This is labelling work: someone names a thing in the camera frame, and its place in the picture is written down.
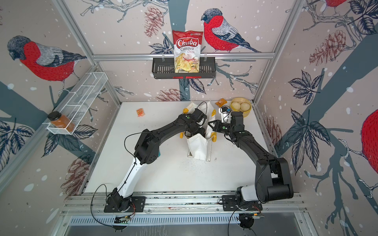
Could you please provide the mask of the orange snack packet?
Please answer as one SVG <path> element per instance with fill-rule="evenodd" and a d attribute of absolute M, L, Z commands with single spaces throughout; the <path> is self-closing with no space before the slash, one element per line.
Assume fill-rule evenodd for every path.
<path fill-rule="evenodd" d="M 143 108 L 139 108 L 139 109 L 137 109 L 136 112 L 137 112 L 137 116 L 138 116 L 138 117 L 143 117 L 143 116 L 145 116 L 145 112 L 144 112 L 144 109 L 143 109 Z"/>

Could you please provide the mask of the orange wrapped candy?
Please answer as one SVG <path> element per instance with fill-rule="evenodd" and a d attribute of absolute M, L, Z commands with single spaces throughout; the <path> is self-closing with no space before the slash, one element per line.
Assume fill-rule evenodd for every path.
<path fill-rule="evenodd" d="M 227 101 L 224 99 L 224 98 L 221 98 L 220 100 L 218 100 L 215 104 L 221 108 L 222 106 L 224 106 L 225 104 L 227 103 Z"/>

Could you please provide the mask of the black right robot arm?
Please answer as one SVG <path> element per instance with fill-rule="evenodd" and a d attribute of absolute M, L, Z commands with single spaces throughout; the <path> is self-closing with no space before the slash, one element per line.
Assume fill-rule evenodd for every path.
<path fill-rule="evenodd" d="M 242 112 L 231 112 L 229 123 L 208 122 L 214 132 L 222 133 L 243 150 L 256 166 L 255 183 L 237 188 L 236 205 L 248 209 L 253 202 L 266 203 L 291 199 L 294 196 L 289 164 L 284 158 L 269 153 L 245 129 Z"/>

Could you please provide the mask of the yellow bowl with buns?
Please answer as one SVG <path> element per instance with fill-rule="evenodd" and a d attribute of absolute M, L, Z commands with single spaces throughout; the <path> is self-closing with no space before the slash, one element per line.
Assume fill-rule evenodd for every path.
<path fill-rule="evenodd" d="M 243 97 L 236 97 L 231 101 L 231 109 L 234 112 L 242 112 L 246 118 L 252 110 L 251 102 Z"/>

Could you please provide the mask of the white pouch with yellow handles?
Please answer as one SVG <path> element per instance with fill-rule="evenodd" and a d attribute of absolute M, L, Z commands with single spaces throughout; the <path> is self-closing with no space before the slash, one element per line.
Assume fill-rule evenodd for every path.
<path fill-rule="evenodd" d="M 192 114 L 195 111 L 195 108 L 198 108 L 206 116 L 206 121 L 201 121 L 199 124 L 203 124 L 202 128 L 205 129 L 205 134 L 196 134 L 193 135 L 190 132 L 186 131 L 180 134 L 180 138 L 186 137 L 188 143 L 188 158 L 200 160 L 200 161 L 211 161 L 211 150 L 212 144 L 216 142 L 217 135 L 208 125 L 208 122 L 216 120 L 217 110 L 213 106 L 211 101 L 202 102 L 201 104 L 196 104 L 191 102 L 184 110 L 184 114 Z"/>

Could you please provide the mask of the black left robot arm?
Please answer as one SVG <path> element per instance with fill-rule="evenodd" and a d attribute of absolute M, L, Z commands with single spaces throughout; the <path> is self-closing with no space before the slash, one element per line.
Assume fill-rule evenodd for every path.
<path fill-rule="evenodd" d="M 180 114 L 176 120 L 152 131 L 144 130 L 132 154 L 134 163 L 128 170 L 121 184 L 107 194 L 105 213 L 126 212 L 132 208 L 132 195 L 142 172 L 148 164 L 153 163 L 159 157 L 159 147 L 168 139 L 179 133 L 189 132 L 192 135 L 205 136 L 203 127 L 207 116 L 196 108 L 191 114 Z"/>

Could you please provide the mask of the clear acrylic shelf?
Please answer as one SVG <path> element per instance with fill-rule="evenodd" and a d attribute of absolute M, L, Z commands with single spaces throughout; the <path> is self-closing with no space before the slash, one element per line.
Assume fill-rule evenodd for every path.
<path fill-rule="evenodd" d="M 72 135 L 107 81 L 104 72 L 87 73 L 80 87 L 69 92 L 68 101 L 58 109 L 66 123 L 63 127 L 57 127 L 50 122 L 47 130 L 54 135 Z"/>

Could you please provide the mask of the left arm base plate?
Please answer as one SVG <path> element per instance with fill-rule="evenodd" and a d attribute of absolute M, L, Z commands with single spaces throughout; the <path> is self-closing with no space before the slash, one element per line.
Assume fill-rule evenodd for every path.
<path fill-rule="evenodd" d="M 143 212 L 146 202 L 146 197 L 127 197 L 110 196 L 106 199 L 104 208 L 105 213 L 118 213 L 118 212 Z"/>

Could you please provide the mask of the orange spice jar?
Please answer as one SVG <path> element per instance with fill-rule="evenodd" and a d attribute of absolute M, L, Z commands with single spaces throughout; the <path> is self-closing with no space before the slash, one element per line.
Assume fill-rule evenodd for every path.
<path fill-rule="evenodd" d="M 68 132 L 74 131 L 74 123 L 67 116 L 63 115 L 58 111 L 51 112 L 47 118 L 56 128 L 63 128 L 66 129 Z"/>

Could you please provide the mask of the red Chuba chips bag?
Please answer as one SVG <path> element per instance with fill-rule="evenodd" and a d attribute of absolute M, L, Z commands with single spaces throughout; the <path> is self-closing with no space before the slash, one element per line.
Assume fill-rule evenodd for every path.
<path fill-rule="evenodd" d="M 198 73 L 203 32 L 174 30 L 172 35 L 175 73 Z"/>

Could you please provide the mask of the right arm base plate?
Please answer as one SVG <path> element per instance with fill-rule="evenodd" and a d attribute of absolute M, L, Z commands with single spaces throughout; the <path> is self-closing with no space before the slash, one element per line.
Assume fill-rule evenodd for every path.
<path fill-rule="evenodd" d="M 222 195 L 218 204 L 222 206 L 223 211 L 262 211 L 260 201 L 244 201 L 238 199 L 235 195 Z"/>

